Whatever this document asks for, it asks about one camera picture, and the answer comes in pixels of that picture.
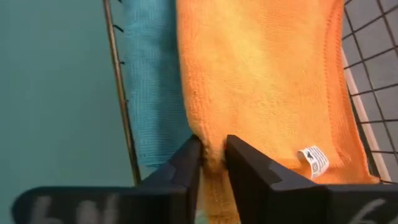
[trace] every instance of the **orange towel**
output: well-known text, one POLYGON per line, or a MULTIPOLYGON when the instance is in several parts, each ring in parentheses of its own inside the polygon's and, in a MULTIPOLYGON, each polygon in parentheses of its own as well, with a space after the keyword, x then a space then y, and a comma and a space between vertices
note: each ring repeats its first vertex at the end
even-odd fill
POLYGON ((341 62, 343 0, 177 0, 188 121, 206 149, 211 222, 238 220, 223 144, 234 134, 299 174, 297 152, 330 161, 318 183, 376 183, 354 123, 341 62))

